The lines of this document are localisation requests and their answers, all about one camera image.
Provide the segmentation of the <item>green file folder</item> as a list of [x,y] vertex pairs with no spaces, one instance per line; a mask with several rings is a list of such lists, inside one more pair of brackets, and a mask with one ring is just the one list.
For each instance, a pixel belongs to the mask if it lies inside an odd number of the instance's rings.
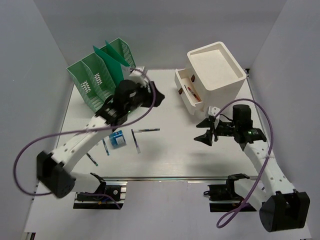
[[103,60],[116,87],[128,78],[126,69],[136,66],[129,45],[119,37],[110,43],[105,41],[101,48],[93,46],[93,50]]

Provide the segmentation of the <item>red gel pen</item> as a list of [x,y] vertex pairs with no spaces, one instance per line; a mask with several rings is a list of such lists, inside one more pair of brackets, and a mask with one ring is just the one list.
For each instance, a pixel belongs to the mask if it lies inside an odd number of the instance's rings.
[[194,93],[194,91],[190,87],[187,87],[187,89],[198,102],[201,102],[201,99]]

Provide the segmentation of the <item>black gel pen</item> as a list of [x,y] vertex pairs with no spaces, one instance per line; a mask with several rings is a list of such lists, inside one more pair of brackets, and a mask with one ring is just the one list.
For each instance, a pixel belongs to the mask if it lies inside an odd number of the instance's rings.
[[147,129],[133,130],[134,133],[157,132],[157,131],[160,131],[160,128],[147,128]]

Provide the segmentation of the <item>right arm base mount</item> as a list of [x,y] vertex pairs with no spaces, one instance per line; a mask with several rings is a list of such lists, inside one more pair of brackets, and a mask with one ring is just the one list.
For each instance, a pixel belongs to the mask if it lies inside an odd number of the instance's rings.
[[208,185],[208,190],[204,191],[203,195],[209,199],[211,213],[227,213],[241,205],[244,197],[236,194],[235,181],[243,179],[253,180],[244,173],[238,173],[229,175],[223,184]]

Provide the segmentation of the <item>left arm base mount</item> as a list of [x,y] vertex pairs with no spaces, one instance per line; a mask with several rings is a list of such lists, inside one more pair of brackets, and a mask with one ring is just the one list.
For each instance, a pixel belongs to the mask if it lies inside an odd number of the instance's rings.
[[106,181],[91,172],[78,175],[73,208],[81,210],[120,210],[126,198],[127,184],[121,181]]

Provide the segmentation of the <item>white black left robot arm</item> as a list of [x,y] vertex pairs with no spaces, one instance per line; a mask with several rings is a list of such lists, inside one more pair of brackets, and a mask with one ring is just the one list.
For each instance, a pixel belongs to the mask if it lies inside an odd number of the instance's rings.
[[142,86],[131,80],[122,80],[84,129],[63,146],[37,155],[37,179],[58,199],[75,191],[75,187],[88,192],[96,200],[103,198],[106,193],[103,184],[94,182],[88,186],[91,180],[101,181],[102,178],[94,173],[77,174],[73,172],[74,167],[99,141],[126,125],[130,112],[139,107],[158,107],[164,99],[154,81]]

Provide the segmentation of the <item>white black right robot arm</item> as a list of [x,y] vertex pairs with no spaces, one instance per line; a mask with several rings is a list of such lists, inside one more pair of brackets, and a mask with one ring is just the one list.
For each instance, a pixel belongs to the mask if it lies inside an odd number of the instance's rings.
[[306,192],[296,190],[271,157],[271,144],[261,129],[253,127],[251,108],[234,105],[229,121],[220,120],[219,111],[213,106],[207,109],[206,118],[197,125],[206,128],[206,133],[195,137],[195,141],[211,146],[219,137],[232,137],[258,173],[256,181],[244,173],[228,176],[226,195],[233,200],[241,197],[242,206],[250,204],[256,209],[267,232],[304,228],[310,198]]

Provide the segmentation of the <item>purple gel pen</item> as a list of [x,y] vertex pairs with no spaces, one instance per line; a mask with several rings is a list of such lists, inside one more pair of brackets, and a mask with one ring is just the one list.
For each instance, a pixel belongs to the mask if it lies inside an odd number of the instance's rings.
[[131,129],[131,134],[132,134],[132,137],[133,137],[133,141],[134,141],[134,144],[135,144],[136,151],[137,151],[138,154],[140,154],[141,150],[140,150],[140,147],[139,147],[139,144],[138,144],[138,141],[136,139],[135,132],[134,132],[133,129]]

